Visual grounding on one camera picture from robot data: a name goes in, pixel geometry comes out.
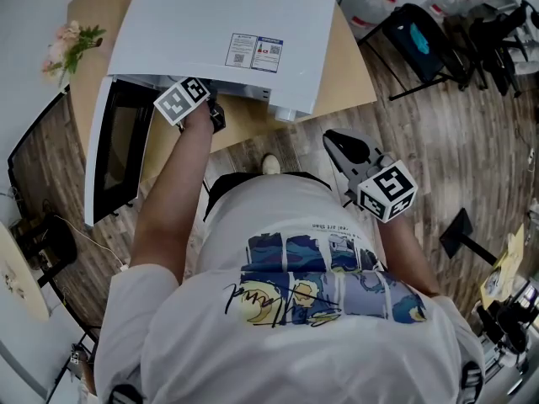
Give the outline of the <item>black equipment rack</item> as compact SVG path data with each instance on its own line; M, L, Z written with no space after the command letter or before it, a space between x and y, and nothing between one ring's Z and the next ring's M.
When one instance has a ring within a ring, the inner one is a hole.
M485 355L487 381L502 368L516 368L520 375L529 367L529 330L539 319L539 289L529 279L503 302L494 301L487 309L481 304L477 314L482 323L480 341Z

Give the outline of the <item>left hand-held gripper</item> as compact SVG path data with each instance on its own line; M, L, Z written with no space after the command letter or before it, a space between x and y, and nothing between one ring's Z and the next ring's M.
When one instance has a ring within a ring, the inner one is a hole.
M202 103L208 104L214 132L223 130L226 127L225 113L216 101L216 90L199 78L183 77L174 81L153 104L170 125L176 125L182 131L183 120Z

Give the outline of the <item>person's white printed t-shirt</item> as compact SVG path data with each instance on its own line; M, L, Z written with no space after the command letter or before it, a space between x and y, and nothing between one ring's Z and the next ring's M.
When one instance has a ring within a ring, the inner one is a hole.
M112 280L94 366L103 404L473 404L482 345L453 301L381 263L316 181L222 196L189 278Z

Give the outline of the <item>light wooden table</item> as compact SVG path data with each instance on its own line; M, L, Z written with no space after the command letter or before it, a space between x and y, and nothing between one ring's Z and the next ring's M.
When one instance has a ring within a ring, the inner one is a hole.
M70 78L72 107L83 150L88 150L93 115L99 88L106 75L114 42L131 0L72 0L67 7L68 20L82 26L104 29L104 43L86 52ZM376 101L366 64L347 25L342 10L334 10L322 80L313 116L338 112ZM221 95L219 104L226 114L226 128L217 133L211 149L216 152L255 136L283 128L274 120L266 105L259 101ZM141 178L155 178L163 169L179 131L156 115L151 124Z

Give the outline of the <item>small yellow table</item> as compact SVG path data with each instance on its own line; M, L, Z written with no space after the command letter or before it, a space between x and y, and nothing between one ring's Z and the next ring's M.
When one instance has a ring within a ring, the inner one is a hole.
M507 248L495 262L489 276L480 285L482 306L487 310L493 302L503 302L511 296L515 277L524 257L525 226L509 234Z

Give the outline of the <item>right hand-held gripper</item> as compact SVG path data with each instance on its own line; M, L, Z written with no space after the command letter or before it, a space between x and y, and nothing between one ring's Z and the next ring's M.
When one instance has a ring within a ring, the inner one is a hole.
M414 202L418 186L402 160L394 160L369 136L352 129L330 129L323 145L335 167L348 179L352 203L382 223ZM376 159L358 165L359 159Z

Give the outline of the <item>black stand with square base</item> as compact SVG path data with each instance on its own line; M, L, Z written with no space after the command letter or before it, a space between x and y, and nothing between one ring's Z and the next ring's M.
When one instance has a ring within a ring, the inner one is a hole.
M461 208L451 224L439 237L447 257L452 259L462 246L467 247L488 264L494 266L497 258L486 248L475 242L471 235L473 233L472 223L465 208Z

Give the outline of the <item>black bag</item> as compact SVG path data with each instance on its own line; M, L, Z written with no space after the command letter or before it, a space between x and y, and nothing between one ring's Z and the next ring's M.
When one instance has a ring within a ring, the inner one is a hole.
M56 263L38 279L40 287L51 282L67 265L77 260L77 245L72 232L63 218L55 213L47 214L38 226L15 237L15 241L27 259L47 249L56 258Z

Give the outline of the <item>person's right forearm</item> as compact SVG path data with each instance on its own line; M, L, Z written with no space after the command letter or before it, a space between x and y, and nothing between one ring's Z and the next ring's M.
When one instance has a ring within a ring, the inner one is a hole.
M428 297L440 295L440 286L414 230L404 215L377 222L387 269L397 279Z

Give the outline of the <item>black folding chair blue print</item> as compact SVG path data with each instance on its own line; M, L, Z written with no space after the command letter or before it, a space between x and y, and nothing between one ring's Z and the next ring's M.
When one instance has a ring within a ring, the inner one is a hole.
M400 56L414 71L421 85L393 95L390 101L437 84L453 81L460 90L469 85L471 73L467 72L461 59L442 28L420 6L406 3L395 8L367 35L356 41L357 45L369 43L369 39L381 31Z

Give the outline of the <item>pink vase with flowers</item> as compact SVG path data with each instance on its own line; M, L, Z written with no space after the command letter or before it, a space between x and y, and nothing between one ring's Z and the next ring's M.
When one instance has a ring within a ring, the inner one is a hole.
M61 88L64 80L77 70L86 51L101 46L106 33L98 24L81 25L72 20L56 32L56 40L48 45L41 73Z

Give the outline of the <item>black office chair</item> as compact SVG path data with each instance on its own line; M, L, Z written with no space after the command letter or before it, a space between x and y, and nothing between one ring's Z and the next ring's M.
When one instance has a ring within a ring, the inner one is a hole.
M460 36L463 45L457 49L468 59L469 72L479 75L481 90L488 88L486 75L489 74L501 95L505 96L513 89L514 98L521 96L510 49L517 49L525 61L529 61L516 33L528 19L539 29L539 11L527 0L522 0L511 13L501 13L490 21L477 18L469 24L465 19L460 19L457 23L446 25L451 32Z

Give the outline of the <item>round cream table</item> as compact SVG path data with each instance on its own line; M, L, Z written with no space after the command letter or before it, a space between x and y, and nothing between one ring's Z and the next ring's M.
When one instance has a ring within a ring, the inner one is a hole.
M9 229L0 221L0 284L21 302L36 320L47 322L49 307L37 280Z

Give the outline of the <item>person's left forearm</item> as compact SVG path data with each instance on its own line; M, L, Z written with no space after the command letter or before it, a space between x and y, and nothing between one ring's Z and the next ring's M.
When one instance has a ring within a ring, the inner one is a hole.
M183 281L214 125L206 103L184 119L163 170L146 197L136 223L130 266L156 264Z

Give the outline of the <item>white microwave oven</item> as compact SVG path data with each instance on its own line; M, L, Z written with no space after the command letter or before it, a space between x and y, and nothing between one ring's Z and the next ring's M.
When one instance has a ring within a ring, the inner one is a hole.
M84 220L95 195L99 132L113 95L137 98L196 77L223 94L268 104L278 121L313 113L335 0L131 0L102 79L90 133Z

